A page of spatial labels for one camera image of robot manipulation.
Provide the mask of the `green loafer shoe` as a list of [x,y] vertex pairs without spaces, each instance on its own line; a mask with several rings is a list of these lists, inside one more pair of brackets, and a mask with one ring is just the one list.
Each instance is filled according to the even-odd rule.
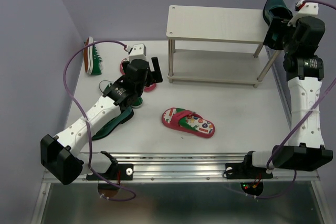
[[291,20],[293,17],[292,12],[287,8],[284,0],[267,0],[262,11],[263,19],[268,27],[273,18]]
[[116,118],[110,120],[107,124],[105,124],[93,137],[93,141],[97,141],[103,139],[110,135],[113,130],[119,126],[120,124],[126,123],[134,116],[133,109],[128,107],[125,111],[123,111],[120,115]]

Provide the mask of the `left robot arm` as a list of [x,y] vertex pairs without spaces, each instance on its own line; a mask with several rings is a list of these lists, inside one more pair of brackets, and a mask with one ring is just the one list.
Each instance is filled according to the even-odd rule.
[[85,155],[82,148],[112,119],[128,109],[145,87],[163,81],[159,60],[134,59],[122,64],[124,75],[116,80],[98,101],[71,126],[40,141],[41,164],[62,184],[69,185],[83,174],[97,172],[106,179],[117,172],[117,160],[107,152]]

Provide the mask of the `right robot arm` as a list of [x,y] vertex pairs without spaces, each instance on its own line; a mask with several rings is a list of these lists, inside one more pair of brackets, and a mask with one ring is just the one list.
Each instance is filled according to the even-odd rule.
[[333,159],[325,147],[320,128],[319,104],[324,65],[315,52],[325,32],[325,23],[311,16],[298,19],[286,31],[282,48],[283,68],[291,98],[291,131],[271,151],[250,152],[242,163],[244,175],[253,177],[276,168],[313,171]]

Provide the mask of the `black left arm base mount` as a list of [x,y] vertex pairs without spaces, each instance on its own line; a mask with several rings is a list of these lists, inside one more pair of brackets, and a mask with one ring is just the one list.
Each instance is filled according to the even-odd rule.
[[115,157],[106,151],[93,154],[94,170],[108,180],[133,180],[134,165],[119,163]]

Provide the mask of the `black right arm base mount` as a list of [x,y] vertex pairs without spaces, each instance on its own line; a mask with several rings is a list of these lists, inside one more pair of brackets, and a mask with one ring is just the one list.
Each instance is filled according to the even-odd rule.
[[272,179],[266,168],[253,165],[253,151],[248,152],[241,163],[226,163],[223,176],[227,179]]

